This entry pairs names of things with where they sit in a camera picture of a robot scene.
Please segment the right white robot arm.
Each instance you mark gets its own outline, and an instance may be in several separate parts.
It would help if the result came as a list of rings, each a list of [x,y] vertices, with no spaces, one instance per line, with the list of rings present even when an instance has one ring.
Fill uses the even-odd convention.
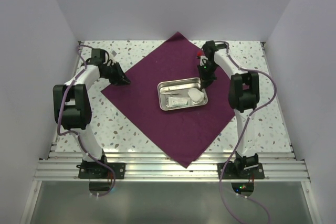
[[[250,124],[252,116],[245,114],[253,112],[259,103],[259,75],[249,70],[242,70],[229,55],[227,42],[207,41],[202,46],[198,73],[201,88],[209,87],[215,80],[218,67],[230,78],[228,103],[234,110],[237,122],[238,141],[232,155],[234,160],[228,160],[219,166],[221,179],[244,179],[253,176],[258,171],[259,157],[254,147],[254,127]]]

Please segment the suture packet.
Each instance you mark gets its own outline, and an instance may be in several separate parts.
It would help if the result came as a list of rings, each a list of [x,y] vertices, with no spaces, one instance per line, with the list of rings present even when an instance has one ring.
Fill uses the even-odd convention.
[[[188,106],[190,102],[189,98],[181,98],[181,97],[169,97],[168,98],[168,107],[185,107]]]

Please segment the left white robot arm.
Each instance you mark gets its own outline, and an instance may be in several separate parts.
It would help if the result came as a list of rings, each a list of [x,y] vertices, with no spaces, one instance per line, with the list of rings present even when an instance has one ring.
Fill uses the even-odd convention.
[[[71,134],[77,140],[82,151],[84,169],[97,178],[104,178],[109,172],[109,165],[103,149],[98,144],[91,128],[92,110],[88,91],[99,79],[107,79],[114,86],[130,85],[120,64],[101,48],[91,49],[91,57],[84,59],[79,72],[64,84],[53,87],[54,117],[57,134]]]

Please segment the steel scalpel handle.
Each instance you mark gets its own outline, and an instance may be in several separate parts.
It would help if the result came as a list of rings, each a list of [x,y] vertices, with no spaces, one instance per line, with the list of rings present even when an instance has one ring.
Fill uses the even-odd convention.
[[[161,92],[177,92],[178,90],[184,90],[189,88],[197,87],[194,83],[178,84],[178,85],[160,85],[159,90]]]

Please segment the stainless steel tray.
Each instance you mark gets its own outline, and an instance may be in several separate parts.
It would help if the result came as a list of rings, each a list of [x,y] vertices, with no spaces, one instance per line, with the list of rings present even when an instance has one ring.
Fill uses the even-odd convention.
[[[188,90],[189,89],[184,89],[184,90],[178,90],[177,92],[180,92],[182,95],[161,95],[161,91],[159,90],[159,86],[160,85],[178,85],[178,84],[186,84],[186,83],[194,83],[197,85],[197,87],[194,87],[196,89],[199,89],[200,91],[202,91],[205,95],[204,100],[202,102],[199,103],[194,103],[190,97],[188,96]],[[208,97],[206,94],[205,89],[200,89],[200,78],[188,78],[188,79],[181,79],[181,80],[174,80],[174,81],[164,81],[164,82],[160,82],[157,85],[157,92],[158,92],[158,97],[159,97],[159,105],[161,110],[163,111],[172,111],[172,110],[178,110],[178,109],[184,109],[184,108],[192,108],[192,107],[196,107],[196,106],[203,106],[206,105],[208,103]],[[185,107],[174,107],[174,108],[169,108],[168,107],[168,98],[169,97],[181,97],[181,98],[189,98],[190,102],[188,106]]]

